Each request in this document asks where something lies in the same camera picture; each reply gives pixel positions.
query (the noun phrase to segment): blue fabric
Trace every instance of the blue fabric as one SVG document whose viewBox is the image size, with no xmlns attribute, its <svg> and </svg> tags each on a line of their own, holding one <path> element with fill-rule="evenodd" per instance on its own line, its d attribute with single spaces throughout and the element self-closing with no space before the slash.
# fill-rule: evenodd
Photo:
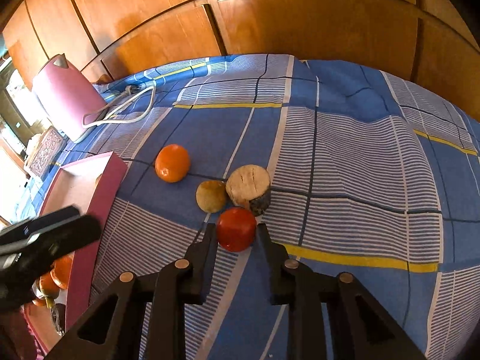
<svg viewBox="0 0 480 360">
<path fill-rule="evenodd" d="M 109 151 L 128 164 L 91 302 L 121 272 L 144 275 L 183 256 L 218 217 L 198 208 L 198 185 L 258 164 L 272 178 L 262 220 L 274 241 L 316 272 L 353 273 L 429 359 L 455 358 L 480 317 L 479 123 L 388 73 L 290 55 L 181 61 L 95 87 L 109 102 L 153 81 L 148 116 L 69 142 L 19 203 L 19 220 L 38 213 L 63 164 Z M 117 117 L 138 116 L 149 96 Z M 171 143 L 191 158 L 175 184 L 153 168 Z M 187 358 L 285 358 L 287 310 L 269 306 L 261 286 L 250 249 L 220 248 L 206 304 L 186 307 Z"/>
</svg>

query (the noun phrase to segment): orange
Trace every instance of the orange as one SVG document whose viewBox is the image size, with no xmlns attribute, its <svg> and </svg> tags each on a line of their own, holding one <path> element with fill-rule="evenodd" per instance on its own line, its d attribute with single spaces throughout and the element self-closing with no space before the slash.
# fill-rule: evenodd
<svg viewBox="0 0 480 360">
<path fill-rule="evenodd" d="M 39 307 L 45 307 L 47 305 L 47 302 L 45 299 L 40 299 L 40 298 L 35 298 L 32 300 L 33 304 Z"/>
<path fill-rule="evenodd" d="M 167 183 L 182 180 L 190 169 L 190 157 L 185 148 L 179 145 L 165 146 L 155 159 L 157 176 Z"/>
<path fill-rule="evenodd" d="M 68 289 L 68 282 L 70 279 L 72 260 L 69 256 L 63 256 L 54 262 L 54 267 L 50 271 L 53 282 L 62 290 Z"/>
<path fill-rule="evenodd" d="M 50 272 L 40 276 L 38 288 L 42 294 L 54 299 L 57 298 L 60 293 L 60 288 L 53 282 Z"/>
</svg>

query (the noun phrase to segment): wooden headboard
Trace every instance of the wooden headboard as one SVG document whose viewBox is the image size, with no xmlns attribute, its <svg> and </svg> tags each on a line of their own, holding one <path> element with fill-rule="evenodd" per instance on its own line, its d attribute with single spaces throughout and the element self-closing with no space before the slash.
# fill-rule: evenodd
<svg viewBox="0 0 480 360">
<path fill-rule="evenodd" d="M 59 53 L 90 81 L 203 56 L 293 54 L 390 72 L 480 120 L 480 48 L 449 0 L 25 0 L 3 34 L 29 87 Z"/>
</svg>

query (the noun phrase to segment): red ball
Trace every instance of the red ball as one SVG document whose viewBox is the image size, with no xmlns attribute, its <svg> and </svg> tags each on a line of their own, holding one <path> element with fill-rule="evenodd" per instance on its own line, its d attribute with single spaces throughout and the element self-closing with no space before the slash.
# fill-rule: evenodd
<svg viewBox="0 0 480 360">
<path fill-rule="evenodd" d="M 247 249 L 255 239 L 255 216 L 241 207 L 233 207 L 220 214 L 217 220 L 217 239 L 221 247 L 239 252 Z"/>
</svg>

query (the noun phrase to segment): yellow stripe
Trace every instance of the yellow stripe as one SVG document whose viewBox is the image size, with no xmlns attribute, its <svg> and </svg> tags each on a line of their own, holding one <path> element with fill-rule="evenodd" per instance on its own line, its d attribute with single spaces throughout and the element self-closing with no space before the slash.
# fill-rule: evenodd
<svg viewBox="0 0 480 360">
<path fill-rule="evenodd" d="M 175 108 L 280 108 L 282 103 L 222 103 L 222 104 L 176 104 Z"/>
<path fill-rule="evenodd" d="M 442 138 L 437 138 L 437 137 L 434 137 L 432 135 L 425 134 L 423 131 L 418 131 L 418 130 L 413 130 L 413 131 L 415 132 L 415 134 L 420 135 L 421 137 L 428 138 L 430 140 L 434 140 L 435 142 L 444 143 L 445 145 L 454 147 L 455 149 L 460 150 L 461 152 L 463 152 L 465 154 L 477 155 L 477 152 L 475 150 L 464 149 L 460 146 L 455 145 L 452 142 L 448 142 L 448 140 L 445 140 L 445 139 L 442 139 Z"/>
<path fill-rule="evenodd" d="M 364 256 L 344 256 L 341 254 L 327 253 L 307 249 L 306 247 L 283 244 L 288 254 L 303 257 L 309 260 L 322 261 L 324 263 L 340 264 L 344 266 L 368 266 L 372 268 L 394 268 L 408 270 L 407 263 L 400 259 L 387 257 L 364 257 Z M 410 263 L 410 271 L 415 273 L 436 272 L 438 264 L 414 264 Z"/>
<path fill-rule="evenodd" d="M 172 71 L 171 73 L 162 74 L 161 76 L 154 77 L 153 80 L 161 79 L 161 78 L 164 78 L 166 76 L 171 76 L 172 74 L 182 73 L 183 71 L 189 71 L 190 69 L 199 68 L 200 66 L 206 66 L 206 62 L 201 62 L 199 64 L 193 64 L 192 66 L 183 67 L 182 69 Z"/>
</svg>

